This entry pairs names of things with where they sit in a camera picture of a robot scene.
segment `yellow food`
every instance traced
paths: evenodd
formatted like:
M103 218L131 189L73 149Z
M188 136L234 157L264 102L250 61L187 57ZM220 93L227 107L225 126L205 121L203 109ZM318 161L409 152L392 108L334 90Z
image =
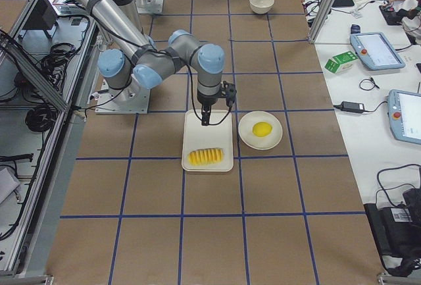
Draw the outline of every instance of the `yellow food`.
M221 148L208 148L192 151L187 156L191 165L209 165L219 163L224 158Z
M253 126L253 134L257 137L265 137L272 132L272 125L268 122L258 122Z

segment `plug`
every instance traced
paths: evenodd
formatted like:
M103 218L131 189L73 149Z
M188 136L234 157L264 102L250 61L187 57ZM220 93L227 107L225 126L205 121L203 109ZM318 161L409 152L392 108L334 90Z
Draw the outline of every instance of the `plug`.
M354 103L354 102L343 101L339 105L334 105L334 107L336 109L339 109L340 111L350 112L350 113L362 114L363 112L366 111L365 108L364 108L364 104L362 104L362 103Z

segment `yellow lemon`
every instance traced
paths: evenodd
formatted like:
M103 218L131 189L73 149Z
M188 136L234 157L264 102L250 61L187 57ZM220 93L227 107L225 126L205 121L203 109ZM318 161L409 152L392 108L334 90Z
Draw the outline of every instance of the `yellow lemon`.
M272 125L267 122L258 122L253 126L253 134L257 137L265 137L272 132Z

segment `tablet screen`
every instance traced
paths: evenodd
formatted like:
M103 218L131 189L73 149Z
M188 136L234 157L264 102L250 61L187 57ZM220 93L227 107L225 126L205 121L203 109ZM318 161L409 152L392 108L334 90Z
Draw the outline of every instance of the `tablet screen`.
M361 35L358 39L362 43L375 66L389 66L399 64L399 60L379 34Z
M403 135L421 140L421 97L398 93L401 104Z

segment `green and white box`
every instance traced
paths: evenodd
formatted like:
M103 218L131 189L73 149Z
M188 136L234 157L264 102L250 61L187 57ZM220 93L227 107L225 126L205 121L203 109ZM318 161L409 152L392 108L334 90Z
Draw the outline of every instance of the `green and white box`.
M347 51L330 58L324 67L330 72L338 73L351 68L357 59L358 57L353 52Z

